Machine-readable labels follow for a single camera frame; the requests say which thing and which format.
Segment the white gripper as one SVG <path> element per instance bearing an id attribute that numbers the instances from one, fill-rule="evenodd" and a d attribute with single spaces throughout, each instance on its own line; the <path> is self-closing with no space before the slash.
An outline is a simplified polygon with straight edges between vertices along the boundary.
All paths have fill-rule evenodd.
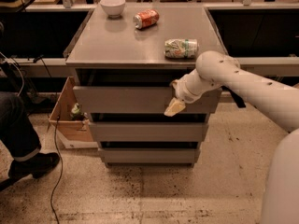
<path id="1" fill-rule="evenodd" d="M 185 75 L 171 82 L 175 97 L 170 101 L 164 114 L 173 117 L 185 109 L 185 104 L 192 104 L 202 96 L 201 79 L 197 75 Z"/>

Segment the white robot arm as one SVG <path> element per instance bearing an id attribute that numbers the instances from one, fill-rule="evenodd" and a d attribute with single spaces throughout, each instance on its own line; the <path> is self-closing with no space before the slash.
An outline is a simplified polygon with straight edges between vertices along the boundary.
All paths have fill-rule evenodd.
<path id="1" fill-rule="evenodd" d="M 172 117 L 221 86 L 288 133 L 270 164 L 260 224 L 299 224 L 299 89 L 247 72 L 228 55 L 206 51 L 189 74 L 173 82 L 175 97 L 164 113 Z"/>

